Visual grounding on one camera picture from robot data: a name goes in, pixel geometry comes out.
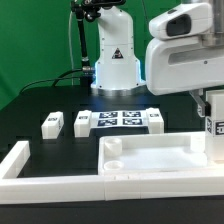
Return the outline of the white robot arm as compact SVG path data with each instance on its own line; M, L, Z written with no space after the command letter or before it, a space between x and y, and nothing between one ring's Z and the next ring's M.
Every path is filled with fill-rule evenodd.
M211 114L205 88L224 85L224 0L181 0L149 22L145 68L134 54L133 21L113 3L98 19L97 94L124 95L146 87L155 95L188 91L201 117Z

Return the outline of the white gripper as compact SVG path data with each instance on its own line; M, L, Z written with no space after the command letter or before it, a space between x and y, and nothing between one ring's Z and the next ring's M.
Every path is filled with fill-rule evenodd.
M154 95L190 91L198 115L209 116L210 104L202 99L202 88L224 85L224 46L204 47L197 36L154 38L146 50L145 76Z

